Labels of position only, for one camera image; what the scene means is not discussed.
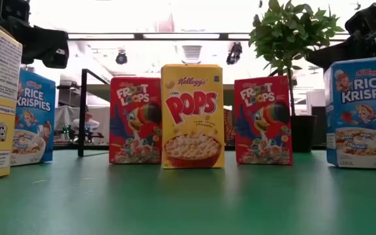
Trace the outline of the green plant in black pot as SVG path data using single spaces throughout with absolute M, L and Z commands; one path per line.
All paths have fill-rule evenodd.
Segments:
M 344 31 L 337 25 L 338 19 L 330 10 L 313 11 L 309 4 L 293 5 L 292 0 L 285 4 L 268 0 L 268 10 L 253 18 L 249 45 L 255 47 L 256 57 L 263 57 L 278 75 L 288 78 L 292 150 L 295 153 L 311 152 L 317 118 L 296 115 L 292 72 L 301 67 L 294 61 L 307 58 L 316 47 L 329 46 L 331 38 Z

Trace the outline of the black table frame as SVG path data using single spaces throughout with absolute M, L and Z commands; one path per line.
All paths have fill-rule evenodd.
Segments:
M 78 144 L 56 144 L 54 146 L 54 150 L 65 150 L 65 149 L 71 149 L 71 150 L 78 150 L 79 146 Z M 109 146 L 105 145 L 84 145 L 84 150 L 109 150 Z M 234 151 L 234 146 L 225 146 L 225 151 Z M 312 150 L 326 150 L 325 145 L 313 145 Z

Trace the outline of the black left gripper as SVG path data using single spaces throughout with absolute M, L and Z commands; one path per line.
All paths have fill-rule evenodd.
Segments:
M 65 69 L 69 59 L 68 34 L 65 31 L 31 27 L 23 20 L 8 16 L 4 28 L 22 44 L 24 65 L 40 60 L 51 69 Z

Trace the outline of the red Froot Loops cereal box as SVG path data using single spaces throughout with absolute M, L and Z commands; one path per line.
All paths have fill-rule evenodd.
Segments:
M 109 163 L 161 163 L 162 133 L 160 79 L 113 78 L 110 84 Z
M 286 76 L 236 80 L 233 112 L 238 164 L 293 163 Z

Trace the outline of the long overhead light bar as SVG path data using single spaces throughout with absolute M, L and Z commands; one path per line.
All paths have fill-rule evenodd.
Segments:
M 249 33 L 69 33 L 69 41 L 248 41 Z

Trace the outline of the ceiling air vent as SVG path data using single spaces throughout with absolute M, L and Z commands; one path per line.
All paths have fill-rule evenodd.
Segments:
M 201 45 L 183 45 L 182 49 L 182 63 L 184 64 L 200 64 L 201 63 Z

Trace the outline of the person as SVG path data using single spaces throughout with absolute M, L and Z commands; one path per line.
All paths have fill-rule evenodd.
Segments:
M 93 115 L 90 114 L 88 111 L 85 112 L 84 121 L 85 121 L 84 127 L 89 131 L 95 131 L 99 128 L 100 123 L 98 121 L 95 121 L 93 119 Z M 79 118 L 75 119 L 72 122 L 72 129 L 77 131 L 79 129 L 79 125 L 80 125 L 80 119 Z

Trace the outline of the orange web patterned panel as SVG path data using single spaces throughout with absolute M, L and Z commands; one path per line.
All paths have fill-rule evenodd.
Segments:
M 232 110 L 223 109 L 224 111 L 224 135 L 225 135 L 225 145 L 234 146 L 235 145 L 235 125 L 234 125 L 234 115 Z

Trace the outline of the blue Rice Krispies cereal box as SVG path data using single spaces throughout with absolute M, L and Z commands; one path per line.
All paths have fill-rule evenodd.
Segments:
M 20 71 L 11 166 L 50 162 L 54 150 L 55 82 Z
M 376 57 L 332 63 L 324 84 L 328 163 L 376 168 Z

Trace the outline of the green table mat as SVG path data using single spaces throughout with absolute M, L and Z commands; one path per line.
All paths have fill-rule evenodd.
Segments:
M 0 235 L 376 235 L 376 170 L 332 167 L 323 151 L 163 170 L 58 150 L 0 178 Z

